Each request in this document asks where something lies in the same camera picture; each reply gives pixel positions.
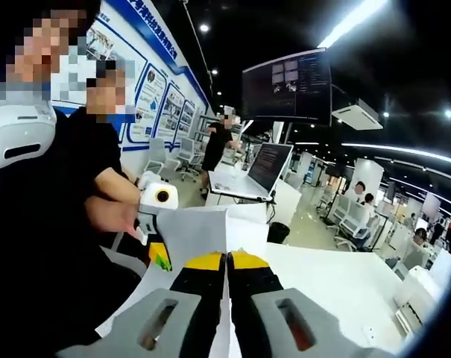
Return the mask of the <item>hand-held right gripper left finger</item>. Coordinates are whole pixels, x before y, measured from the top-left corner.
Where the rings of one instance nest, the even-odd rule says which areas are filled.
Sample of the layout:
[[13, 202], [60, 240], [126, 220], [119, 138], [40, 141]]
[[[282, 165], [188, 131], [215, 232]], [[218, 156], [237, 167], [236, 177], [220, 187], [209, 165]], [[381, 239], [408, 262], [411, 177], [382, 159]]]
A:
[[209, 356], [221, 319], [226, 261], [217, 251], [191, 259], [169, 289], [156, 289], [117, 315], [103, 339], [57, 356]]

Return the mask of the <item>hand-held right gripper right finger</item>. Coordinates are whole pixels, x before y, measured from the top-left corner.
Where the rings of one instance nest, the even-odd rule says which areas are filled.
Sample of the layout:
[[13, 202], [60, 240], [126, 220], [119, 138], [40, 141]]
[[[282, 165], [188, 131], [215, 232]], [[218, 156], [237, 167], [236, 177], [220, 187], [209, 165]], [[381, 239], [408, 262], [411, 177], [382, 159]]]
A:
[[348, 339], [338, 319], [295, 288], [284, 289], [262, 258], [227, 255], [231, 320], [243, 357], [380, 357]]

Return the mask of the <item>person's left hand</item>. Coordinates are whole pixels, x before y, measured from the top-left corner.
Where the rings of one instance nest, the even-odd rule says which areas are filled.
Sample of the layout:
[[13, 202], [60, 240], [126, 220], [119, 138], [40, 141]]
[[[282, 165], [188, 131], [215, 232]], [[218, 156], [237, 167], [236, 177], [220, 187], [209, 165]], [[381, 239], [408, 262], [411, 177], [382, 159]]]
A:
[[138, 205], [116, 201], [108, 201], [97, 196], [91, 196], [85, 201], [87, 217], [92, 226], [102, 232], [128, 233], [138, 239], [135, 221], [138, 215]]

